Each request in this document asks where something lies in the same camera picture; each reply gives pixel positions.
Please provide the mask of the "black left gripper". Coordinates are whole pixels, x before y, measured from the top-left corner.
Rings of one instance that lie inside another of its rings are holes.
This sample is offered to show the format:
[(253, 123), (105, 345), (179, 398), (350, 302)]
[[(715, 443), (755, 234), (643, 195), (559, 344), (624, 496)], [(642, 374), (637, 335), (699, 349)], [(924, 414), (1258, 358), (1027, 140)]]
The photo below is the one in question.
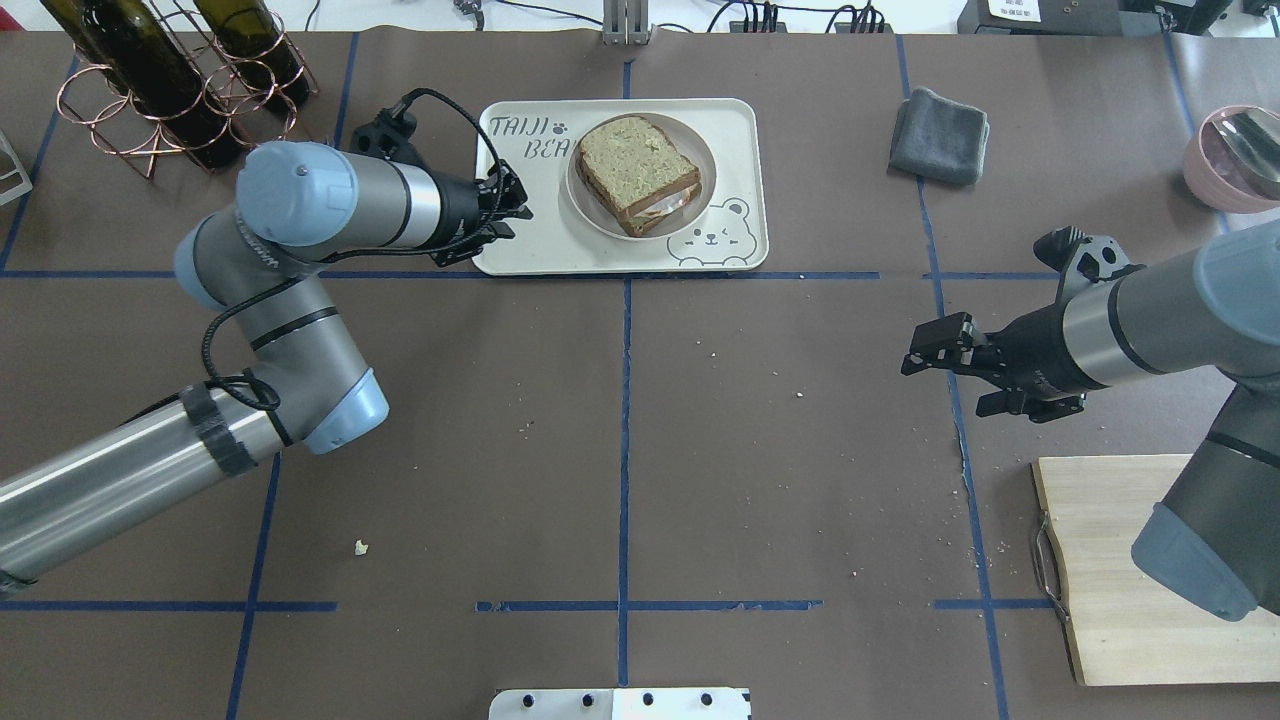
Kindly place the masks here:
[(451, 266), (479, 255), (494, 240), (512, 240), (508, 220), (531, 220), (529, 193), (512, 168), (492, 168), (484, 179), (442, 174), (435, 178), (440, 219), (435, 265)]

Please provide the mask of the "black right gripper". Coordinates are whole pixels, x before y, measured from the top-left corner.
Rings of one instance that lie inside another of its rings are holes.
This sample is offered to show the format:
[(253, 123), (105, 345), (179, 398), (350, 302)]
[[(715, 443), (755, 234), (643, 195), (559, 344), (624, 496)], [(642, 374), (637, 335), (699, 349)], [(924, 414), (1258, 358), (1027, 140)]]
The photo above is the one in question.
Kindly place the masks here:
[(927, 369), (986, 378), (998, 389), (975, 405), (980, 418), (1024, 415), (1047, 423), (1082, 413), (1085, 377), (1071, 360), (1062, 331), (1064, 306), (1050, 305), (983, 333), (969, 313), (955, 313), (915, 328), (900, 373)]

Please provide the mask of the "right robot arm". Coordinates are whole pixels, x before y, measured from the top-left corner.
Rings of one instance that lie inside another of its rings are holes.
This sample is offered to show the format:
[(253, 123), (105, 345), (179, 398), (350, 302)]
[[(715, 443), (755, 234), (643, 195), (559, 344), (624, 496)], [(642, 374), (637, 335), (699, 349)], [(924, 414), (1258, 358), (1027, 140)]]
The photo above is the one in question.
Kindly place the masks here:
[(979, 416), (1050, 423), (1098, 392), (1216, 375), (1203, 433), (1130, 544), (1137, 569), (1226, 621), (1277, 612), (1277, 223), (1231, 231), (1156, 264), (1074, 225), (1034, 254), (1053, 299), (997, 331), (969, 313), (918, 325), (901, 372), (984, 380)]

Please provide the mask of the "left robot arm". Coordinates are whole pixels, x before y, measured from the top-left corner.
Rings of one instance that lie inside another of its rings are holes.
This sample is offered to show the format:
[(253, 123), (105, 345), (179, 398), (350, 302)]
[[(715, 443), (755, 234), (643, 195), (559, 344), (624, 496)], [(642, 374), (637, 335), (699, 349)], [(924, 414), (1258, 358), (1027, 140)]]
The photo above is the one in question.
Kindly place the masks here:
[(527, 201), (502, 159), (465, 179), (374, 140), (251, 151), (234, 202), (175, 251), (180, 287), (215, 311), (206, 378), (3, 483), (3, 597), (285, 447), (329, 454), (381, 424), (385, 395), (320, 270), (362, 256), (447, 266), (512, 238)]

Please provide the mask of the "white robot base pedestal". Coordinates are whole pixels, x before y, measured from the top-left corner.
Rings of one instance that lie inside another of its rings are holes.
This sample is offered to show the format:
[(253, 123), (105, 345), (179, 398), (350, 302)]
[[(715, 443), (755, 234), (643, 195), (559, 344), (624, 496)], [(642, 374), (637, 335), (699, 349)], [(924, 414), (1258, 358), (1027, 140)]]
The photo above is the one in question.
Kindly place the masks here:
[(508, 689), (489, 719), (751, 719), (750, 691), (732, 687)]

